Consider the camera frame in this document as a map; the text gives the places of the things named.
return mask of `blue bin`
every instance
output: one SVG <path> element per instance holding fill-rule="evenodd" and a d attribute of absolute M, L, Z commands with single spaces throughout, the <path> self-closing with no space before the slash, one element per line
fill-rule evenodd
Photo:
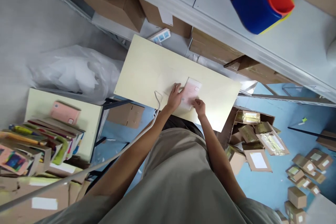
<path fill-rule="evenodd" d="M 232 5 L 247 30 L 259 34 L 282 18 L 268 0 L 231 0 Z"/>

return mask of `blue floor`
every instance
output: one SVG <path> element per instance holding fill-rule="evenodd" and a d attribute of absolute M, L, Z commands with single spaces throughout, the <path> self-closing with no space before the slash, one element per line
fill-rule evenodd
<path fill-rule="evenodd" d="M 270 87 L 279 95 L 285 95 L 282 90 L 283 84 L 273 84 Z M 305 89 L 287 89 L 292 96 L 309 96 L 315 94 Z M 254 93 L 270 94 L 269 91 L 258 84 Z M 272 173 L 252 172 L 247 163 L 244 164 L 240 173 L 237 175 L 237 181 L 245 192 L 246 196 L 259 201 L 270 208 L 284 210 L 284 202 L 287 201 L 287 188 L 293 184 L 287 179 L 285 170 L 292 165 L 292 159 L 298 153 L 307 155 L 312 148 L 330 153 L 326 148 L 316 143 L 316 137 L 288 129 L 288 126 L 307 130 L 314 133 L 320 133 L 323 129 L 334 132 L 336 127 L 336 109 L 314 105 L 301 105 L 287 101 L 275 101 L 249 97 L 238 97 L 236 105 L 256 110 L 265 114 L 275 116 L 274 126 L 281 130 L 280 137 L 290 151 L 286 156 L 270 156 L 267 154 Z M 126 142 L 132 141 L 136 135 L 152 120 L 154 109 L 145 107 L 140 127 L 138 129 L 128 128 L 126 126 L 106 122 L 103 128 L 102 137 L 115 139 L 99 145 L 95 149 L 93 163 L 103 162 L 120 151 Z M 299 126 L 302 118 L 308 120 L 305 124 Z M 131 190 L 141 178 L 142 168 L 139 169 L 129 190 Z M 326 173 L 327 179 L 318 185 L 321 193 L 329 200 L 336 203 L 336 161 L 328 168 Z M 307 190 L 304 192 L 308 195 L 308 207 L 314 196 Z"/>

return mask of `white cable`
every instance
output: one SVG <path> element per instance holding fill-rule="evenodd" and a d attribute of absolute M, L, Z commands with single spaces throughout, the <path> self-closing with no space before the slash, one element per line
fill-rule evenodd
<path fill-rule="evenodd" d="M 5 204 L 3 204 L 3 205 L 0 206 L 0 213 L 3 212 L 3 211 L 6 211 L 6 210 L 9 209 L 9 208 L 12 208 L 12 207 L 16 206 L 16 205 L 18 205 L 18 204 L 20 204 L 20 203 L 22 203 L 22 202 L 24 202 L 24 201 L 26 201 L 26 200 L 29 200 L 29 199 L 35 197 L 36 195 L 39 195 L 39 194 L 44 193 L 44 192 L 46 192 L 46 191 L 49 191 L 50 189 L 52 189 L 52 188 L 54 188 L 54 187 L 56 187 L 56 186 L 60 186 L 60 185 L 66 184 L 66 183 L 70 182 L 71 180 L 73 180 L 73 179 L 76 178 L 76 177 L 79 177 L 79 176 L 85 175 L 85 174 L 87 174 L 87 173 L 89 173 L 89 172 L 92 172 L 92 171 L 94 171 L 94 170 L 97 170 L 98 168 L 100 168 L 100 167 L 102 167 L 102 166 L 104 166 L 104 165 L 107 165 L 107 164 L 109 164 L 111 161 L 113 161 L 114 159 L 118 158 L 121 154 L 123 154 L 126 150 L 128 150 L 128 149 L 129 149 L 129 148 L 130 148 L 136 141 L 138 141 L 138 139 L 139 139 L 140 137 L 142 137 L 142 136 L 143 136 L 143 135 L 144 135 L 144 134 L 145 134 L 145 133 L 146 133 L 146 132 L 153 126 L 153 125 L 154 125 L 155 120 L 156 120 L 156 118 L 157 118 L 157 116 L 158 116 L 160 107 L 161 107 L 161 102 L 162 102 L 162 98 L 161 98 L 161 102 L 160 102 L 159 99 L 158 99 L 158 97 L 156 96 L 156 93 L 158 93 L 159 95 L 161 95 L 158 91 L 154 91 L 155 98 L 156 98 L 156 100 L 157 100 L 157 102 L 158 102 L 158 104 L 159 104 L 159 107 L 158 107 L 158 109 L 157 109 L 157 113 L 156 113 L 156 115 L 155 115 L 155 117 L 154 117 L 154 119 L 153 119 L 151 125 L 150 125 L 147 129 L 145 129 L 142 133 L 140 133 L 140 134 L 134 139 L 133 142 L 131 142 L 126 148 L 124 148 L 123 150 L 121 150 L 117 155 L 115 155 L 114 157 L 112 157 L 112 158 L 106 160 L 106 161 L 103 162 L 103 163 L 100 163 L 100 164 L 97 164 L 97 165 L 95 165 L 95 166 L 89 167 L 89 168 L 87 168 L 87 169 L 85 169 L 85 170 L 83 170 L 83 171 L 80 171 L 80 172 L 78 172 L 78 173 L 75 173 L 75 174 L 73 174 L 73 175 L 71 175 L 71 176 L 69 176 L 69 177 L 66 177 L 66 178 L 63 178 L 63 179 L 61 179 L 61 180 L 58 180 L 58 181 L 56 181 L 55 183 L 52 183 L 52 184 L 47 185 L 47 186 L 44 186 L 44 187 L 42 187 L 42 188 L 40 188 L 40 189 L 38 189 L 38 190 L 36 190 L 36 191 L 33 191 L 33 192 L 28 193 L 28 194 L 26 194 L 26 195 L 23 195 L 23 196 L 21 196 L 20 198 L 14 199 L 13 201 L 7 202 L 7 203 L 5 203 Z"/>

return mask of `person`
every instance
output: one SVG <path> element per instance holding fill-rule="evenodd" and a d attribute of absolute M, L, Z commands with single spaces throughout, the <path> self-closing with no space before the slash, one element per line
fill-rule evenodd
<path fill-rule="evenodd" d="M 188 125 L 162 131 L 181 103 L 180 87 L 174 84 L 152 128 L 82 200 L 38 223 L 281 223 L 272 209 L 245 196 L 202 100 L 196 99 L 193 106 L 204 138 Z M 125 195 L 144 161 L 142 180 Z"/>

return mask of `white table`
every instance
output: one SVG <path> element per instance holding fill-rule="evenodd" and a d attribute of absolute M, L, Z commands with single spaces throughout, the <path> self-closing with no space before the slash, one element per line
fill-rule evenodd
<path fill-rule="evenodd" d="M 158 91 L 163 108 L 174 82 L 184 85 L 188 77 L 202 83 L 198 96 L 212 128 L 221 132 L 242 85 L 140 36 L 133 37 L 114 94 L 157 108 Z M 200 124 L 193 108 L 177 109 L 173 115 Z"/>

